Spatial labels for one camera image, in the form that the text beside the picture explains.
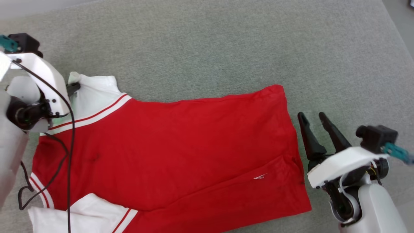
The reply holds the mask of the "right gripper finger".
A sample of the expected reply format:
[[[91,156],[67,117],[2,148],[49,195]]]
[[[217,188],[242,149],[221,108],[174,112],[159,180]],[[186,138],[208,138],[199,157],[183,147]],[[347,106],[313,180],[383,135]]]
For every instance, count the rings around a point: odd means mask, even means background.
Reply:
[[[308,163],[308,171],[311,171],[318,164],[321,164],[327,158],[327,150],[320,145],[315,135],[313,134],[308,119],[303,112],[298,113],[298,121],[302,140],[306,152]]]
[[[340,132],[340,130],[330,121],[324,112],[319,113],[322,126],[329,134],[332,144],[335,147],[335,153],[339,153],[352,145],[348,142],[346,137]]]

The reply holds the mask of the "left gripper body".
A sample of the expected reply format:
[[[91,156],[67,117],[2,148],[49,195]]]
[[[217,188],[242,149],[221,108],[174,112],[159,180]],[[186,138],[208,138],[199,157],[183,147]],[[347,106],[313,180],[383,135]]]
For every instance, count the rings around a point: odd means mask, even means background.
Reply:
[[[51,124],[49,103],[26,104],[17,97],[11,97],[6,108],[6,117],[23,131],[48,131]]]

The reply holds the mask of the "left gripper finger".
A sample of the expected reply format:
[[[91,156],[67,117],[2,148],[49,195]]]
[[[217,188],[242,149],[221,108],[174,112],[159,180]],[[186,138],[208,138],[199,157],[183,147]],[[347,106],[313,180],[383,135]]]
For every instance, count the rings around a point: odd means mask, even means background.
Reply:
[[[77,90],[79,90],[81,84],[79,82],[69,83],[66,85],[67,94],[71,97]]]

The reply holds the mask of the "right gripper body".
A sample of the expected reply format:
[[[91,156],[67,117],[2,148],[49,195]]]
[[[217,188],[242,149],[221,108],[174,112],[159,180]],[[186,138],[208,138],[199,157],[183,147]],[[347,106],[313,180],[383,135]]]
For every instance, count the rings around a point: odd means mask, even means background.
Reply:
[[[329,195],[332,213],[340,224],[354,224],[362,217],[359,189],[371,185],[372,181],[382,185],[381,180],[388,172],[388,160],[380,158],[333,180],[324,181],[323,190]]]

